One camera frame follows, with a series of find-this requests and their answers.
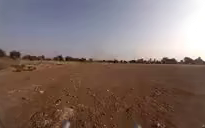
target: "rock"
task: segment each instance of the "rock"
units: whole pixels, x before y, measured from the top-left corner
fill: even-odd
[[[74,110],[71,109],[71,108],[64,107],[59,119],[60,119],[61,121],[63,121],[63,120],[69,120],[69,119],[72,118],[73,116],[74,116]]]
[[[202,125],[202,128],[205,128],[205,124]]]
[[[61,104],[61,102],[62,102],[62,100],[58,99],[58,100],[55,101],[55,105],[59,105],[59,104]]]
[[[44,94],[44,91],[41,90],[41,91],[39,91],[39,93],[40,93],[40,94]]]

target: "sandy soil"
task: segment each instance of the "sandy soil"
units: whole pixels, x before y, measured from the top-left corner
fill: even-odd
[[[201,128],[205,66],[82,64],[0,72],[6,128]]]

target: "dirt ground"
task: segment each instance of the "dirt ground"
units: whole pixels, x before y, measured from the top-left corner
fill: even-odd
[[[67,63],[0,71],[6,128],[205,127],[205,66]]]

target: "tree line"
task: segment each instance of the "tree line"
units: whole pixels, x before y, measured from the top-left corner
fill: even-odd
[[[78,62],[100,62],[100,63],[135,63],[135,64],[200,64],[204,65],[205,61],[202,60],[201,57],[198,57],[196,59],[192,59],[190,57],[184,57],[183,60],[177,61],[175,58],[168,58],[163,57],[161,60],[156,59],[135,59],[135,60],[94,60],[92,58],[86,59],[86,58],[74,58],[71,56],[63,57],[62,55],[55,56],[53,58],[46,58],[44,55],[41,56],[33,56],[33,55],[21,55],[19,51],[13,50],[9,52],[7,55],[6,52],[2,49],[0,49],[0,57],[9,57],[11,59],[23,59],[23,60],[30,60],[30,61],[36,61],[36,60],[46,60],[46,61],[78,61]]]

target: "sky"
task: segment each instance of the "sky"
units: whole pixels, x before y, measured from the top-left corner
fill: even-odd
[[[0,48],[49,57],[205,60],[205,0],[0,0]]]

